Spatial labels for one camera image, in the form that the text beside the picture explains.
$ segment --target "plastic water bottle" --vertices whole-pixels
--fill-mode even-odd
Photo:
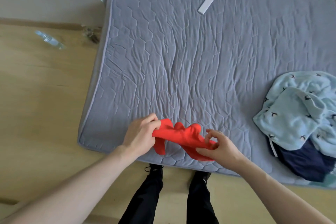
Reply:
[[[36,33],[36,35],[39,35],[43,39],[43,41],[45,41],[46,43],[49,43],[49,44],[57,47],[59,50],[65,48],[65,46],[62,43],[60,43],[59,41],[57,41],[51,35],[48,35],[48,34],[46,34],[44,32],[38,31],[38,30],[35,31],[35,33]]]

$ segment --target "black pants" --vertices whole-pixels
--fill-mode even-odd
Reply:
[[[161,176],[148,175],[132,197],[119,224],[152,224],[162,187]],[[203,179],[194,179],[189,187],[187,224],[195,223],[218,224],[210,203],[210,193]]]

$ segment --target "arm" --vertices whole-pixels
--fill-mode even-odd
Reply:
[[[207,132],[205,140],[209,141],[210,138],[215,137],[218,143],[213,146],[213,150],[198,148],[197,151],[243,177],[277,224],[333,223],[247,159],[228,137],[212,129],[207,129]]]
[[[152,132],[160,125],[155,114],[133,121],[123,145],[19,210],[4,223],[82,223],[120,173],[154,145]]]

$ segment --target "navy blue cloth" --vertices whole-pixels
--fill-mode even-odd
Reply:
[[[336,158],[323,155],[319,152],[310,138],[298,150],[285,150],[273,143],[273,147],[279,160],[286,165],[294,174],[312,182],[323,182],[326,175],[334,170]]]

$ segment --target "quilted stitching pattern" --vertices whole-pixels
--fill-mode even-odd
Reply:
[[[335,0],[215,0],[200,15],[203,1],[112,0],[101,76],[79,143],[110,152],[131,120],[155,112],[221,130],[274,178],[307,184],[271,157],[252,117],[280,74],[335,74]],[[235,174],[191,159],[177,144],[168,142],[166,153],[152,149],[140,160]]]

